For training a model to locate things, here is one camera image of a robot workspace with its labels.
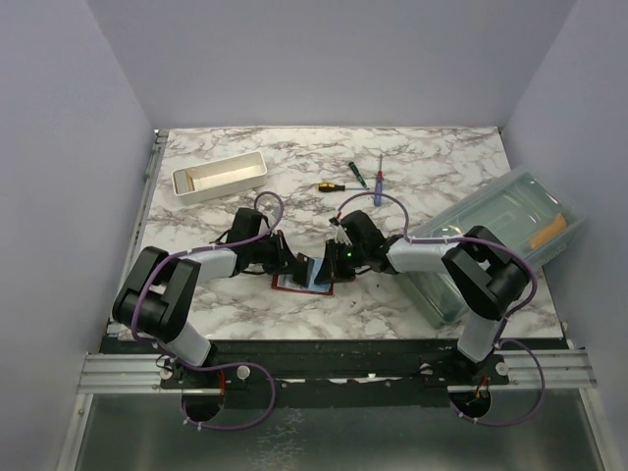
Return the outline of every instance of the white wall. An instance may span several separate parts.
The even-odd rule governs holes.
[[[590,214],[547,269],[569,332],[587,347],[628,463],[628,3],[579,0],[503,133],[513,163],[537,168]]]
[[[505,125],[573,0],[88,0],[158,128]]]
[[[0,6],[0,468],[51,469],[152,131],[82,0]]]

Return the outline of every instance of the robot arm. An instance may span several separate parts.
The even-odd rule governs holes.
[[[238,209],[227,245],[257,236],[264,222],[259,211]],[[401,235],[385,238],[362,211],[332,222],[339,226],[339,231],[336,239],[326,241],[325,257],[315,283],[352,281],[355,269],[364,266],[391,275],[417,271],[449,273],[472,310],[458,350],[474,363],[484,361],[491,353],[507,307],[530,281],[524,267],[512,256],[481,243],[425,245],[410,243]],[[475,227],[465,236],[501,244],[483,227]],[[167,256],[166,251],[155,247],[141,251],[114,303],[116,321],[131,325],[139,293],[151,272]],[[215,249],[173,259],[148,292],[139,311],[138,329],[189,364],[211,364],[212,344],[187,321],[196,284],[232,277],[249,264],[261,264],[264,273],[291,274],[294,282],[304,286],[309,276],[308,261],[301,254],[294,257],[281,231],[233,249],[218,244]]]
[[[474,363],[493,351],[508,306],[518,299],[530,281],[525,268],[513,256],[482,243],[410,243],[400,235],[388,239],[362,211],[342,220],[336,240],[328,240],[325,261],[317,283],[351,280],[354,268],[370,266],[376,272],[440,272],[449,274],[471,308],[458,350]],[[488,229],[476,226],[466,238],[502,245]]]

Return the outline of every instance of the marble countertop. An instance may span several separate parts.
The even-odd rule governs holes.
[[[268,167],[260,188],[184,206],[173,195],[173,170],[260,150]],[[270,189],[286,204],[280,228],[294,254],[322,256],[334,236],[328,220],[350,193],[321,193],[315,183],[357,185],[347,167],[354,161],[369,184],[383,153],[385,191],[408,208],[415,228],[483,184],[509,170],[495,128],[238,128],[170,132],[141,246],[176,251],[204,245],[231,226],[240,206]],[[362,198],[362,209],[385,236],[398,233],[402,214],[384,200],[379,208]],[[276,291],[267,276],[240,275],[196,289],[191,324],[210,339],[451,339],[461,321],[438,329],[403,294],[390,275],[368,273],[335,286],[333,296]],[[506,337],[560,338],[562,331],[548,286],[508,323]]]

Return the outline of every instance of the white box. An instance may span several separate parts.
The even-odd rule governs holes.
[[[259,151],[173,171],[173,191],[183,204],[194,204],[261,186],[266,162]]]

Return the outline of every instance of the transparent storage bin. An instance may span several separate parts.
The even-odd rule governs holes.
[[[525,168],[495,179],[411,233],[459,236],[485,226],[538,270],[563,251],[584,212],[539,182]],[[469,310],[447,274],[412,272],[397,277],[412,301],[435,326],[452,324]]]

